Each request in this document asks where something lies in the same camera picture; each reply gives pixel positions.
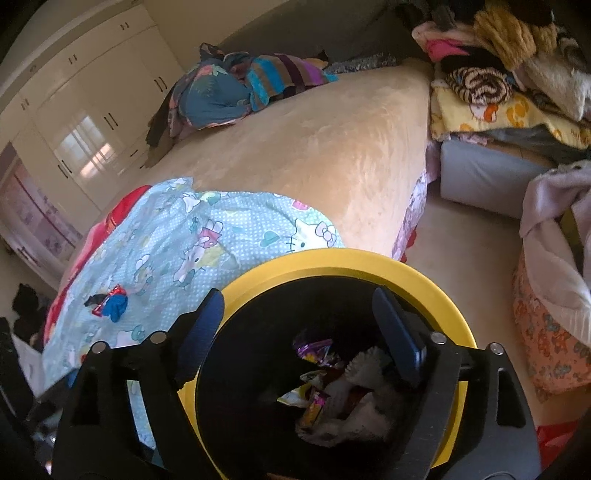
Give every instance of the yellow blanket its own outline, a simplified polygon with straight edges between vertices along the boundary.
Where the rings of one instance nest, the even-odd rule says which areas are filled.
[[[565,145],[584,150],[591,145],[591,129],[539,110],[515,92],[507,102],[490,105],[464,103],[443,80],[431,83],[431,136],[443,141],[451,132],[483,132],[494,128],[529,128],[544,124]]]

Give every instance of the trash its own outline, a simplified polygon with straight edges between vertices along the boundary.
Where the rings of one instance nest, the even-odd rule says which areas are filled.
[[[296,426],[298,437],[312,445],[333,447],[345,440],[383,441],[394,426],[391,419],[377,410],[373,393],[365,394],[346,420],[329,419],[325,413],[313,428]]]
[[[351,390],[349,391],[349,395],[347,396],[347,401],[345,402],[345,406],[343,407],[343,410],[339,413],[337,418],[339,420],[346,420],[349,417],[349,415],[351,415],[351,412],[355,409],[355,407],[357,405],[359,405],[359,402],[361,402],[361,399],[370,392],[371,392],[371,390],[368,388],[359,387],[357,385],[354,385],[353,388],[351,388]]]
[[[327,373],[326,370],[314,370],[313,372],[300,375],[300,380],[313,385],[318,390],[322,390],[324,388],[324,378]]]
[[[345,378],[353,385],[375,390],[381,387],[385,380],[382,370],[392,362],[392,359],[378,347],[372,347],[366,352],[358,353],[347,368]]]
[[[329,397],[324,405],[324,415],[327,418],[335,419],[345,409],[349,392],[353,386],[344,376],[326,385],[324,393]]]
[[[309,394],[311,388],[312,384],[308,382],[282,395],[277,401],[289,407],[307,408],[310,404]]]
[[[320,420],[327,398],[328,395],[320,390],[314,389],[312,391],[310,394],[310,405],[308,405],[303,417],[298,422],[299,428],[302,430],[310,429]]]
[[[330,339],[307,343],[296,349],[297,356],[321,367],[338,367],[341,359],[336,352],[330,350],[332,344]]]

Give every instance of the bed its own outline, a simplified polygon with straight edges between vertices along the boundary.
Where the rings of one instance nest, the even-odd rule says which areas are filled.
[[[348,73],[195,132],[127,188],[192,176],[196,190],[273,192],[324,213],[347,247],[390,256],[426,168],[430,67]]]
[[[279,255],[346,246],[400,258],[433,178],[431,75],[418,60],[342,74],[175,145],[126,186],[114,210],[124,215],[91,231],[64,276],[46,327],[47,385],[92,343],[133,345],[166,330],[209,288]],[[118,284],[129,298],[118,323],[84,305]],[[137,386],[130,393],[151,445]]]

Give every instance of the light blue blanket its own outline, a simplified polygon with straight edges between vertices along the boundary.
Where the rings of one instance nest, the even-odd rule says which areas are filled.
[[[78,368],[90,346],[134,345],[199,306],[251,268],[282,255],[342,247],[328,218],[272,193],[194,192],[191,179],[152,187],[96,250],[70,287],[43,353],[46,385]],[[117,284],[129,296],[118,323],[84,302]],[[130,398],[140,439],[154,447],[139,388]]]

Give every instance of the wardrobe door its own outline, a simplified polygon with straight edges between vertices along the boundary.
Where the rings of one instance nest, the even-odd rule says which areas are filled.
[[[0,113],[0,151],[30,120],[24,100],[16,94]]]
[[[99,209],[84,194],[72,175],[57,161],[53,152],[29,123],[12,142],[32,180],[49,201],[80,233],[86,233],[100,215]]]
[[[110,48],[154,25],[143,5],[131,8],[97,25],[64,48],[67,61],[78,72]]]
[[[104,209],[120,188],[109,165],[125,147],[107,137],[110,129],[88,105],[74,77],[51,96],[34,119],[62,166],[93,203]]]
[[[21,89],[26,107],[35,112],[52,93],[76,73],[64,50],[48,61]]]
[[[158,27],[143,31],[129,42],[148,69],[162,101],[168,91],[183,76],[183,69],[160,35]]]
[[[100,128],[129,147],[156,110],[150,74],[127,43],[118,45],[76,76]]]

